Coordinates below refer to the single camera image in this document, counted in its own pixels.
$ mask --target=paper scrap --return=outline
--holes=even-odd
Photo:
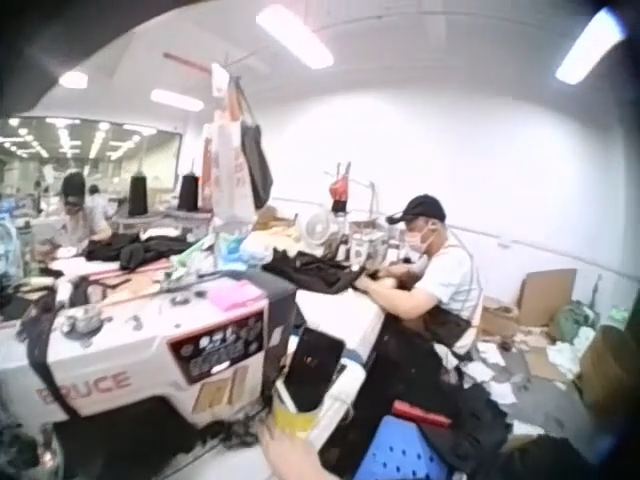
[[[537,425],[531,425],[530,423],[521,422],[520,420],[513,421],[514,435],[544,435],[544,428],[540,428]]]
[[[478,342],[477,346],[478,353],[480,353],[480,356],[485,362],[493,365],[499,365],[501,367],[507,366],[504,358],[502,358],[502,354],[500,353],[498,346],[495,343]]]
[[[474,378],[476,382],[488,382],[495,376],[495,372],[482,362],[469,362],[462,367],[462,371]]]
[[[489,382],[486,384],[491,400],[500,405],[511,405],[518,400],[510,383]]]

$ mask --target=white wall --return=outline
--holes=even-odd
[[[150,188],[173,188],[176,179],[176,166],[180,139],[175,138],[146,153],[142,170]],[[129,179],[138,172],[138,159],[122,162],[120,177]]]
[[[377,184],[384,213],[419,193],[437,196],[483,266],[489,295],[512,301],[527,272],[561,267],[579,269],[583,301],[603,275],[604,312],[635,295],[640,238],[623,226],[640,223],[632,194],[640,175],[629,176],[640,169],[608,119],[590,125],[511,98],[427,88],[279,103],[259,117],[276,198],[328,205],[323,171],[350,160],[353,178]],[[201,123],[192,124],[196,138]],[[352,186],[351,208],[368,203]]]

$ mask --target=sewing machine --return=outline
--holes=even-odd
[[[62,468],[95,478],[111,455],[141,448],[187,453],[213,421],[242,419],[271,391],[293,328],[295,288],[261,271],[179,288],[158,282],[164,275],[97,274],[88,304],[0,329],[3,439],[38,452],[22,466],[35,478]],[[250,295],[229,303],[240,287]]]

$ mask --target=cardboard box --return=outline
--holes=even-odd
[[[480,331],[488,336],[513,337],[518,333],[518,309],[495,298],[485,297]]]

